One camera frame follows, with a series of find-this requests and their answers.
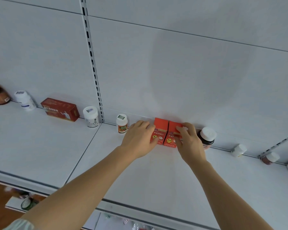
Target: red box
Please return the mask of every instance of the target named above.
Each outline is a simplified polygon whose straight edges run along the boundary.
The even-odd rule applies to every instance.
[[[165,119],[155,118],[154,125],[156,127],[155,127],[153,134],[151,135],[150,141],[152,141],[153,139],[158,137],[159,138],[158,144],[162,145],[164,138],[165,138],[165,135],[167,133],[169,121],[165,120]]]
[[[168,146],[168,147],[173,147],[173,148],[177,147],[174,136],[178,137],[179,139],[182,138],[180,132],[176,129],[177,126],[182,127],[182,124],[181,123],[175,123],[172,121],[169,122],[169,131],[165,137],[165,141],[164,141],[163,145]]]
[[[75,122],[79,118],[77,106],[72,103],[46,98],[40,103],[46,114],[57,118]]]

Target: white shelf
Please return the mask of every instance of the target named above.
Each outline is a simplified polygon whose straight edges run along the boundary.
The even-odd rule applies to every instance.
[[[106,157],[120,145],[123,137],[115,126],[103,124],[69,181]],[[288,171],[285,166],[267,166],[247,156],[234,158],[216,149],[209,149],[206,155],[220,176],[275,230],[288,229]],[[169,220],[177,218],[184,223],[219,228],[200,183],[177,149],[157,145],[147,156],[133,162],[104,198],[98,207],[105,211],[113,207],[106,205],[110,200],[125,206],[117,208],[116,213],[123,212],[126,207],[144,209]]]
[[[0,106],[0,181],[62,187],[97,130],[83,119],[70,122],[39,108],[26,112],[14,102]],[[38,192],[38,187],[31,189]]]
[[[23,199],[11,197],[10,200],[6,203],[5,208],[25,213],[26,211],[21,208],[22,202],[23,202]],[[100,211],[97,211],[97,210],[93,211],[89,219],[84,224],[83,229],[95,230],[99,216],[100,216]]]

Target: left hand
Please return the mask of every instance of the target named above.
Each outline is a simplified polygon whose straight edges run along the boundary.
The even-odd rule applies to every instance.
[[[157,145],[158,138],[150,142],[155,127],[147,121],[139,120],[129,127],[120,147],[130,152],[134,159],[145,156]]]

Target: right hand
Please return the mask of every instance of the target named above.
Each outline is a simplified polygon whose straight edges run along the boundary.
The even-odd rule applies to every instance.
[[[182,159],[190,166],[191,164],[202,164],[207,162],[206,154],[203,147],[203,143],[196,135],[195,127],[191,123],[183,123],[184,127],[176,127],[176,129],[182,135],[183,142],[175,137],[176,145]]]

